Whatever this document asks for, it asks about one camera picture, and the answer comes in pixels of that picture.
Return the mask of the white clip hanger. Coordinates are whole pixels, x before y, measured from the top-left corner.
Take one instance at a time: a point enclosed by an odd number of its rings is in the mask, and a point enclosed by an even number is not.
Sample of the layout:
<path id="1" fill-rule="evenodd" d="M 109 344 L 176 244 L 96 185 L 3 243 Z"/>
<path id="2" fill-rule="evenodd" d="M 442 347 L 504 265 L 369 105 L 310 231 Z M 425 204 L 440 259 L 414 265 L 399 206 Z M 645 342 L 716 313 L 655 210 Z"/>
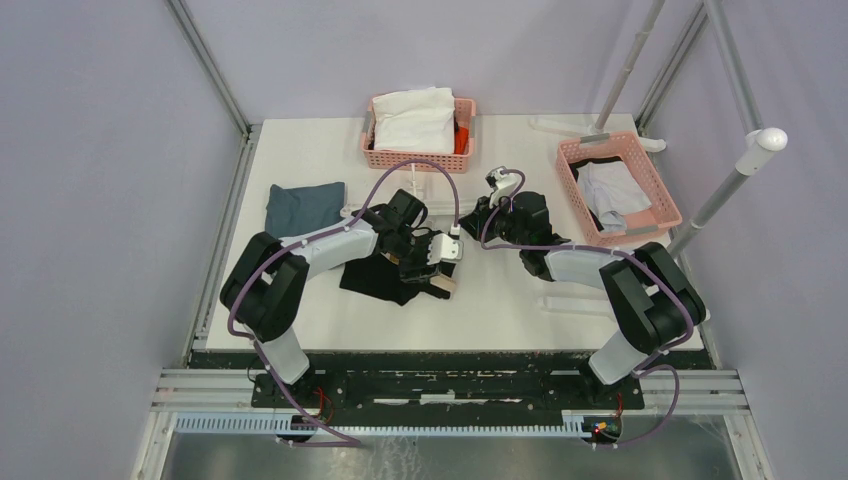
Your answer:
<path id="1" fill-rule="evenodd" d="M 347 177 L 344 181 L 345 202 L 340 215 L 352 215 L 359 210 L 385 173 L 386 170 L 360 169 L 355 176 Z M 477 199 L 488 196 L 491 191 L 482 170 L 471 169 L 466 173 L 451 173 L 450 176 L 458 193 L 460 216 L 470 213 Z M 413 194 L 426 205 L 429 223 L 441 225 L 452 221 L 455 214 L 453 189 L 439 170 L 428 169 L 428 165 L 415 165 L 391 172 L 371 197 L 369 206 L 388 203 L 397 190 Z"/>

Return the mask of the black underwear beige waistband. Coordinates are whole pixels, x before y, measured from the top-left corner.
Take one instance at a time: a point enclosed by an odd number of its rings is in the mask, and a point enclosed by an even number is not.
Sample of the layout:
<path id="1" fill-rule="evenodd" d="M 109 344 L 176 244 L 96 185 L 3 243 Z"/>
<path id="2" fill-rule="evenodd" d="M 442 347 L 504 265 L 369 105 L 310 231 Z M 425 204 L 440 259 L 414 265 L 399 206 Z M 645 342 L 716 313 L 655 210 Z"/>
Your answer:
<path id="1" fill-rule="evenodd" d="M 339 287 L 378 300 L 404 306 L 420 293 L 449 300 L 451 293 L 432 284 L 404 283 L 399 268 L 382 255 L 349 261 L 344 266 Z"/>

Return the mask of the pink basket with white cloth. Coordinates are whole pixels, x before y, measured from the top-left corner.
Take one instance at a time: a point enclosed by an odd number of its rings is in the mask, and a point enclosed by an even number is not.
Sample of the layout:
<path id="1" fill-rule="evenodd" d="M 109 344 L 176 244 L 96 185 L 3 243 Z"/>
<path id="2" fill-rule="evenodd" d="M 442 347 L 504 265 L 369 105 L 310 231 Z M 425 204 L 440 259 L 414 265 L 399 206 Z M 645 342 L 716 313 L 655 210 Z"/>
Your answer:
<path id="1" fill-rule="evenodd" d="M 477 104 L 471 98 L 456 98 L 454 121 L 460 130 L 468 131 L 465 149 L 461 154 L 436 154 L 421 152 L 398 152 L 391 150 L 374 150 L 373 140 L 376 121 L 374 119 L 373 101 L 366 110 L 361 130 L 359 146 L 369 168 L 386 170 L 404 160 L 428 160 L 442 166 L 449 173 L 465 173 L 471 166 L 472 159 L 477 153 L 475 129 L 477 125 Z"/>

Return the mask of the pink basket with underwear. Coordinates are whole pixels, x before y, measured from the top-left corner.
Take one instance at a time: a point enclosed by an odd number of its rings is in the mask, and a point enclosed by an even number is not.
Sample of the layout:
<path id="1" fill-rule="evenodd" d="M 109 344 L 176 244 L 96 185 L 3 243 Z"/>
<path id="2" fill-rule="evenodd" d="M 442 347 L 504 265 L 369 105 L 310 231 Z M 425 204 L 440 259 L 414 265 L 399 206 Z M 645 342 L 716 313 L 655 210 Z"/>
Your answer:
<path id="1" fill-rule="evenodd" d="M 556 170 L 585 241 L 612 247 L 662 236 L 682 216 L 629 131 L 565 140 Z"/>

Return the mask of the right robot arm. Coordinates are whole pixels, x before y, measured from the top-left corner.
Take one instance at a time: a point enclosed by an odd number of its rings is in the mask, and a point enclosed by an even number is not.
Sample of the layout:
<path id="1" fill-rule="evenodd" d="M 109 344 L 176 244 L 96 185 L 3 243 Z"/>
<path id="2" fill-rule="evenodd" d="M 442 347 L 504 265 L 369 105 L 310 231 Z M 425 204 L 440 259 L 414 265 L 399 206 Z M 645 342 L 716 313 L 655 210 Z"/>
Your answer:
<path id="1" fill-rule="evenodd" d="M 579 368 L 578 396 L 591 408 L 606 406 L 622 379 L 684 343 L 707 318 L 701 296 L 662 244 L 631 252 L 575 244 L 554 232 L 539 193 L 481 197 L 459 224 L 486 250 L 517 251 L 535 278 L 605 292 L 618 329 Z"/>

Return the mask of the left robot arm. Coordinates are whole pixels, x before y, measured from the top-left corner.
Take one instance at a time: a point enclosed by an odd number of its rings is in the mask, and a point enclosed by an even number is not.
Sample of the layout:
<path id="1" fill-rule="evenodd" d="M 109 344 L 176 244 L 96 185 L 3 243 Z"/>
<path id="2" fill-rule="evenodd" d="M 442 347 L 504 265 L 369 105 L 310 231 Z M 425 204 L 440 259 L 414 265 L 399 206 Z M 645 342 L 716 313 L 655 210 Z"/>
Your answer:
<path id="1" fill-rule="evenodd" d="M 288 405 L 307 404 L 315 390 L 293 330 L 310 279 L 340 267 L 342 289 L 399 306 L 420 293 L 451 297 L 463 255 L 460 228 L 426 227 L 427 215 L 421 200 L 399 190 L 386 203 L 312 233 L 274 238 L 260 232 L 249 240 L 219 299 L 230 313 L 230 333 L 256 346 Z"/>

